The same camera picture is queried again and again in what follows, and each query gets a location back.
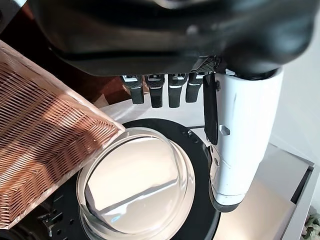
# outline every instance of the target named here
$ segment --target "white wall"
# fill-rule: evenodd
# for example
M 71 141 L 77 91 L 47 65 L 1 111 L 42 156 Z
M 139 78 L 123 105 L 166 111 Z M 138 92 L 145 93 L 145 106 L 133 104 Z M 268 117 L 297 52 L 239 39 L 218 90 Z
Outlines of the white wall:
M 320 15 L 310 47 L 284 69 L 270 142 L 320 166 Z M 320 180 L 312 205 L 320 213 Z

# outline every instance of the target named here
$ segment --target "white surface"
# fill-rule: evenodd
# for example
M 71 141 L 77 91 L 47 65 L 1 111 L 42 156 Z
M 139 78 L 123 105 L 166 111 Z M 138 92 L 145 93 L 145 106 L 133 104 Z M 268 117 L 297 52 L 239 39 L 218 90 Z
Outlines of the white surface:
M 210 170 L 215 200 L 224 206 L 239 204 L 247 193 L 262 161 L 276 116 L 283 79 L 274 76 L 249 81 L 215 74 L 221 89 L 216 93 L 218 143 Z M 221 129 L 229 129 L 228 135 Z
M 221 214 L 213 240 L 280 240 L 294 209 L 255 178 L 238 208 Z
M 304 186 L 300 199 L 298 200 L 295 211 L 290 219 L 285 233 L 283 234 L 282 240 L 300 239 L 312 198 L 313 196 L 316 196 L 315 187 L 319 178 L 319 172 L 320 169 L 318 166 L 316 166 L 309 176 L 307 184 Z
M 27 0 L 0 0 L 0 11 L 2 20 L 0 20 L 0 33 L 5 29 L 13 17 Z
M 320 15 L 309 49 L 284 67 L 284 80 L 270 142 L 320 166 L 319 123 Z M 314 196 L 312 205 L 320 212 L 320 182 Z
M 269 144 L 255 178 L 284 199 L 291 200 L 308 167 L 298 157 Z

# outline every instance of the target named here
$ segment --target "wicker basket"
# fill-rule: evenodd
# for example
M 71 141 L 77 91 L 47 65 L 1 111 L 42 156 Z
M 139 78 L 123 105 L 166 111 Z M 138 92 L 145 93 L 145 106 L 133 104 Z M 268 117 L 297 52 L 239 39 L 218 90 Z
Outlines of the wicker basket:
M 123 130 L 0 41 L 0 228 L 11 228 Z

